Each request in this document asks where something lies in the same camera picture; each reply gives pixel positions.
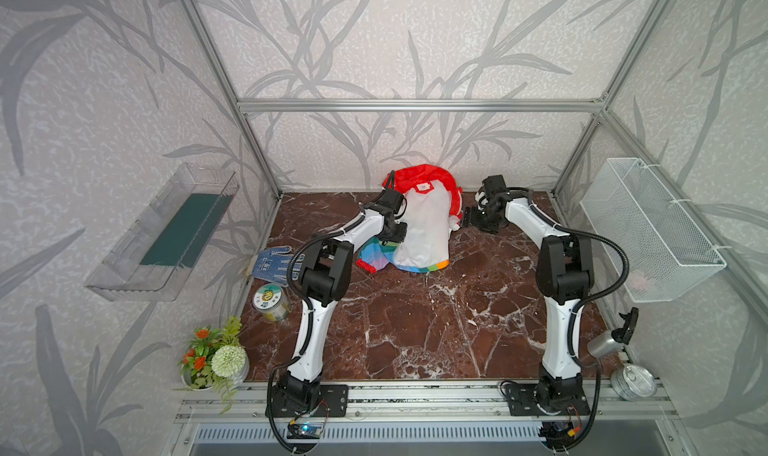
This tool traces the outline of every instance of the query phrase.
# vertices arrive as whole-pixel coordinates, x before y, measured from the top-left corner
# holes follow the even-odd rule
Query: can lid
[[[276,284],[265,284],[254,294],[254,307],[260,311],[275,307],[282,299],[283,292]]]
[[[621,370],[629,390],[641,398],[649,398],[656,394],[656,381],[646,368],[638,365],[626,365]]]

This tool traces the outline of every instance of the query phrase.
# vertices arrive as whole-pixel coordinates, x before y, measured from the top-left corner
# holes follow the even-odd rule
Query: leaf pattern wallpaper
[[[197,0],[241,98],[467,99],[600,97],[650,2]],[[549,189],[587,118],[249,114],[283,187],[347,190],[420,163]]]
[[[0,454],[157,454],[274,208],[174,0],[0,0]],[[187,162],[240,191],[178,299],[83,287]]]
[[[763,282],[766,7],[768,0],[677,0],[611,108]],[[605,158],[622,156],[610,132],[599,131],[561,194],[572,220],[587,224],[581,197]],[[619,294],[608,304],[617,315],[632,301]],[[699,453],[763,454],[768,330],[725,278],[642,305],[640,314],[632,347],[664,375]]]

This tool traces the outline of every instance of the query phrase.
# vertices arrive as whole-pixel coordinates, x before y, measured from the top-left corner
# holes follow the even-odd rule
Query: clear plastic tray
[[[173,301],[240,188],[232,170],[182,163],[85,287],[111,301]]]

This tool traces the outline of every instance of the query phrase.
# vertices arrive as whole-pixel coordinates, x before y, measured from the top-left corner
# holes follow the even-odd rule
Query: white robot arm
[[[361,213],[353,221],[296,252],[304,253],[299,273],[302,315],[291,364],[276,386],[276,397],[283,407],[297,414],[317,407],[322,350],[333,309],[350,285],[355,252],[374,236],[390,242],[405,239],[407,224],[398,222],[404,199],[400,192],[387,187],[373,201],[361,205]]]
[[[506,187],[502,176],[489,176],[475,199],[478,207],[467,208],[463,226],[497,233],[508,223],[515,224],[539,248],[536,283],[547,308],[547,347],[544,350],[536,404],[548,414],[565,410],[581,400],[581,367],[578,334],[581,309],[576,313],[568,348],[568,323],[582,298],[594,284],[589,238],[555,229],[556,221],[540,211],[525,188]]]
[[[362,221],[357,226],[334,238],[336,242],[351,243],[352,254],[357,252],[366,241],[379,235],[384,229],[384,215],[379,211],[366,209],[362,212],[362,218]],[[346,230],[347,227],[358,220],[359,218],[355,218],[341,229]],[[309,305],[311,305],[309,307],[306,299],[302,301],[301,326],[299,327],[299,337],[296,339],[296,349],[293,351],[294,357],[300,355],[299,353],[309,328],[309,318],[313,318],[312,334],[302,358],[288,367],[288,372],[294,378],[300,381],[312,382],[320,376],[322,372],[322,349],[325,347],[333,309],[338,302],[338,300],[331,300],[326,305],[323,305],[321,300],[309,298]]]

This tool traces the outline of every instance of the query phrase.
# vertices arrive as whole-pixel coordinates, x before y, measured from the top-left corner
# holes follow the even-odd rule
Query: blue glove
[[[251,274],[254,275],[254,278],[273,282],[283,288],[288,286],[286,272],[288,271],[288,263],[293,258],[292,254],[288,254],[290,251],[290,246],[275,246],[274,248],[263,250],[256,258],[254,271]],[[299,256],[299,259],[296,260],[296,264],[293,265],[293,271],[291,273],[293,281],[299,278],[299,270],[301,269],[301,262],[303,260],[304,255],[302,254]]]

